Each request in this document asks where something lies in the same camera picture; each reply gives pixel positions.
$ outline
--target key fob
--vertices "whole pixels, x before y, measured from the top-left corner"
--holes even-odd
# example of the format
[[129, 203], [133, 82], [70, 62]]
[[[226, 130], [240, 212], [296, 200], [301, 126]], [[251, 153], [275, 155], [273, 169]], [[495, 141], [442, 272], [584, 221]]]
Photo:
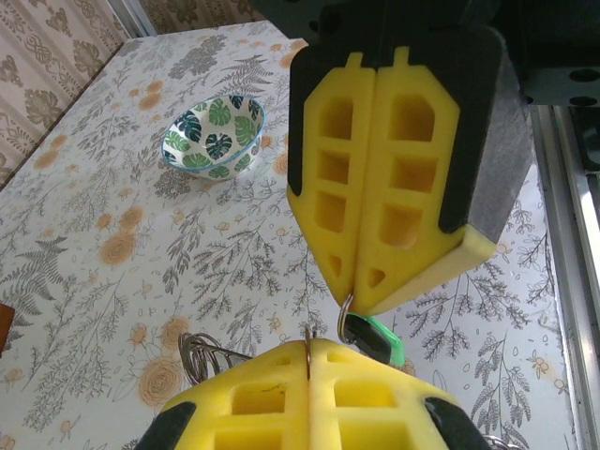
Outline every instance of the key fob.
[[349, 313], [344, 335], [375, 361], [397, 368], [404, 366], [404, 344], [377, 319]]

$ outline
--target bowl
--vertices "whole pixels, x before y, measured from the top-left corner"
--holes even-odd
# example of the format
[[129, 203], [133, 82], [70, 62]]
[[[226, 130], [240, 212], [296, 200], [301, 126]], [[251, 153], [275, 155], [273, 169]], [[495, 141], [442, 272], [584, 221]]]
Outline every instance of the bowl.
[[259, 153], [263, 106], [244, 96], [214, 97], [179, 115], [165, 132], [161, 153], [175, 169], [228, 180]]

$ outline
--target key ring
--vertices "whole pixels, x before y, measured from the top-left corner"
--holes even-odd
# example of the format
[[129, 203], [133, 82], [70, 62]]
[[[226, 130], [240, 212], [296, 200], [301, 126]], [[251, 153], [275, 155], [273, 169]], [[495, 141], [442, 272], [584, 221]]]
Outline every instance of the key ring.
[[352, 304], [354, 299], [354, 295], [350, 293], [344, 304], [341, 306], [341, 310], [339, 311], [339, 316], [337, 316], [337, 337], [343, 344], [352, 345], [354, 344], [354, 340], [350, 340], [346, 338], [344, 334], [344, 328], [346, 327], [346, 316], [348, 315], [348, 311], [350, 310], [350, 305]]
[[310, 332], [308, 323], [304, 325], [304, 345], [307, 349], [307, 378], [310, 380], [310, 340], [317, 337], [317, 330]]
[[517, 447], [511, 443], [507, 443], [496, 436], [484, 434], [484, 439], [489, 445], [491, 445], [492, 450], [521, 450], [520, 447]]

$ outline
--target coiled spring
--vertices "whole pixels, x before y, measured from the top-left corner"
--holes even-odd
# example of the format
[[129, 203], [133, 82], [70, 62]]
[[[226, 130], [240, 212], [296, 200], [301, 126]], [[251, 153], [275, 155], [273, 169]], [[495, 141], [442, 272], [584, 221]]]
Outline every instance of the coiled spring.
[[192, 385], [250, 359], [245, 354], [219, 347], [218, 342], [205, 333], [179, 335], [179, 353], [187, 380]]

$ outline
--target floral tablecloth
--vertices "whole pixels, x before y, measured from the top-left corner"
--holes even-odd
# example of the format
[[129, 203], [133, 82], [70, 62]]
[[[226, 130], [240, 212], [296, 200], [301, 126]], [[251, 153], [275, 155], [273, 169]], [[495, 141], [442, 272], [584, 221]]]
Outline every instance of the floral tablecloth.
[[[267, 22], [131, 40], [0, 192], [0, 302], [18, 311], [0, 449], [133, 448], [187, 388], [184, 330], [252, 355], [305, 323], [336, 338], [338, 307], [286, 200], [302, 46]], [[231, 92], [268, 114], [251, 170], [213, 184], [165, 167], [174, 117]], [[554, 285], [532, 167], [493, 259], [382, 319], [404, 339], [404, 370], [482, 430], [575, 449]]]

